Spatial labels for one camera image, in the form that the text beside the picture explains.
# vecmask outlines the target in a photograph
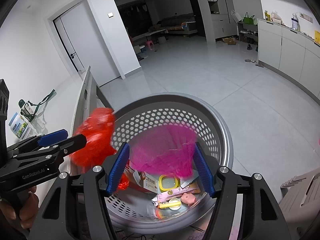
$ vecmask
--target gray bin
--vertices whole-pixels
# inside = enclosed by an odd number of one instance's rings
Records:
[[[233,146],[229,129],[220,114],[205,101],[187,94],[161,93],[139,99],[115,112],[115,132],[111,145],[118,150],[141,132],[154,126],[182,124],[196,130],[198,141],[207,155],[220,165],[232,168]],[[105,198],[113,225],[122,230],[141,234],[160,234],[181,230],[209,212],[215,199],[199,194],[191,207],[179,213],[164,211],[161,218],[147,213],[154,195],[128,188]]]

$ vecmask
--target pink stool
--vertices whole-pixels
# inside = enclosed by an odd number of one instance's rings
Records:
[[[152,41],[146,41],[146,47],[148,47],[150,50],[153,50],[155,48]]]

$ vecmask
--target plastic bottle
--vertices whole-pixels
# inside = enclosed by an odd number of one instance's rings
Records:
[[[21,115],[15,113],[9,122],[9,126],[15,136],[20,139],[23,138],[27,132],[28,123],[21,117]]]
[[[26,103],[23,99],[21,99],[19,101],[19,107],[21,108],[21,115],[23,115],[29,122],[31,122],[34,117],[26,116],[34,113],[29,104]]]
[[[292,29],[300,31],[300,25],[299,25],[297,14],[293,13],[292,16],[293,16],[293,18],[291,18]]]

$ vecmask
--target door frame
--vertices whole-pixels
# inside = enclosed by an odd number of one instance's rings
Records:
[[[54,26],[54,20],[60,16],[61,14],[63,14],[64,12],[68,11],[70,8],[72,8],[73,6],[75,6],[76,4],[82,2],[83,0],[71,0],[71,1],[68,1],[62,5],[60,5],[58,8],[56,8],[53,12],[49,13],[47,17],[45,17],[44,19],[44,24],[48,30],[48,33],[50,35],[50,38],[53,42],[53,45],[55,46],[56,50],[57,50],[57,53],[59,54],[62,62],[64,63],[67,71],[69,72],[70,76],[74,76],[76,74],[79,74],[79,72],[75,69],[71,59],[70,59],[70,56],[69,54],[67,53],[67,51],[65,50],[64,48],[64,45],[59,37],[59,34]],[[97,17],[97,14],[96,12],[94,11],[93,9],[93,5],[91,3],[91,0],[86,0],[88,5],[89,5],[89,8],[90,8],[90,11],[92,13],[92,16],[93,16],[93,19],[94,21],[96,22],[97,26],[98,26],[98,30],[102,36],[102,39],[105,43],[105,45],[107,46],[107,49],[109,50],[109,53],[113,59],[113,62],[115,63],[116,65],[116,68],[121,76],[122,79],[125,79],[125,76],[124,76],[124,72],[122,71],[121,67],[120,67],[120,64],[118,62],[118,60],[116,59],[116,55],[114,54],[113,50],[112,50],[112,47],[111,47],[111,44],[109,43],[108,41],[108,38],[105,34],[105,32],[103,31],[103,28],[102,28],[102,24],[101,22],[99,21],[99,18]]]

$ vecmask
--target human hand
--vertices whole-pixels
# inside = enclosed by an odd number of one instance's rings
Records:
[[[36,189],[36,186],[29,188],[29,198],[25,202],[24,206],[20,209],[19,217],[21,220],[21,227],[23,229],[32,227],[32,224],[39,210],[39,199],[38,196],[35,194]],[[13,207],[7,201],[0,201],[0,209],[7,220],[17,219],[17,215]]]

